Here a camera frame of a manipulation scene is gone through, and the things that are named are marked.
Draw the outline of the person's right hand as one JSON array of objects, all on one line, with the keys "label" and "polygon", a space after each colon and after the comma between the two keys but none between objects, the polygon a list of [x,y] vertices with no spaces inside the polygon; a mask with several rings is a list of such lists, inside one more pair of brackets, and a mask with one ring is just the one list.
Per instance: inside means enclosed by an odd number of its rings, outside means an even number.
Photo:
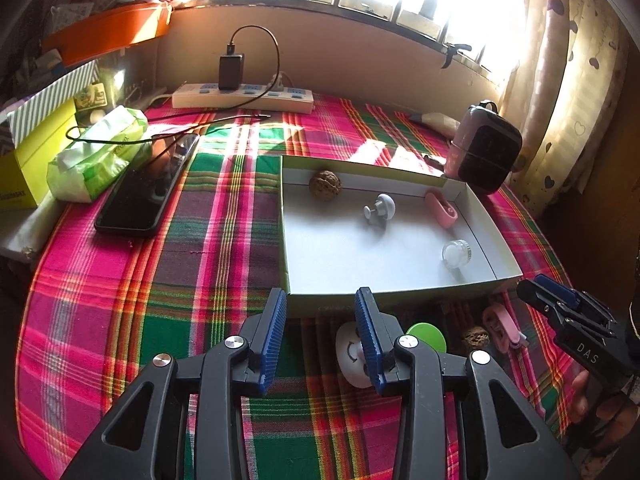
[{"label": "person's right hand", "polygon": [[[572,382],[574,392],[570,404],[570,426],[575,427],[582,422],[590,411],[586,389],[589,382],[588,370],[582,370]],[[593,437],[593,452],[603,455],[613,451],[623,438],[631,432],[639,418],[639,407],[625,393],[615,393],[602,401],[596,408],[596,417],[604,421],[605,428],[599,431],[599,437]]]}]

